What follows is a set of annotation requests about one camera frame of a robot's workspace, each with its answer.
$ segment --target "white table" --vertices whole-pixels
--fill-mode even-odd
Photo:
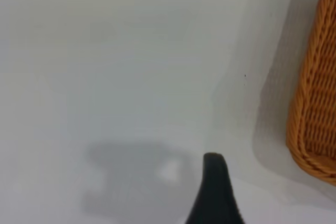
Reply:
[[[0,222],[183,223],[202,155],[247,223],[335,223],[285,147],[317,0],[0,0]]]

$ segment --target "wicker basket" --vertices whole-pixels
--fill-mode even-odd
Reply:
[[[336,0],[319,0],[286,143],[310,175],[336,185]]]

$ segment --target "orange wicker basket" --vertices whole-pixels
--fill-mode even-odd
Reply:
[[[310,175],[336,185],[336,0],[319,0],[287,122],[286,144]]]

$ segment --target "black object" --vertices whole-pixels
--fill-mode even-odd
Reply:
[[[244,224],[221,154],[204,154],[201,187],[186,224]]]

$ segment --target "wicker texture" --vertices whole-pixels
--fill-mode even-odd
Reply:
[[[286,143],[307,173],[336,185],[336,0],[319,0]]]

